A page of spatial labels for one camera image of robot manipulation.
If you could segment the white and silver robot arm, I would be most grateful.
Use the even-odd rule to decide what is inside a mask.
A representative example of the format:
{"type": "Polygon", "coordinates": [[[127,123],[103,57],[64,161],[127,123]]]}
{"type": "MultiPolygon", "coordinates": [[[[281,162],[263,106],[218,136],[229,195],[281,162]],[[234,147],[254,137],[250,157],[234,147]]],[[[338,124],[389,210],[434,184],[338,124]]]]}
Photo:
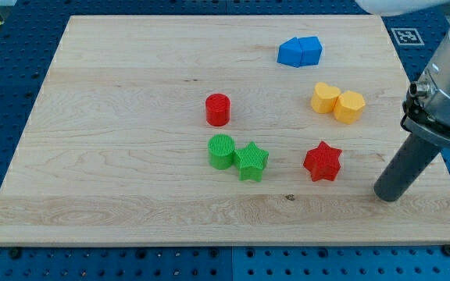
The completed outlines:
{"type": "Polygon", "coordinates": [[[403,103],[405,147],[450,149],[450,28],[403,103]]]}

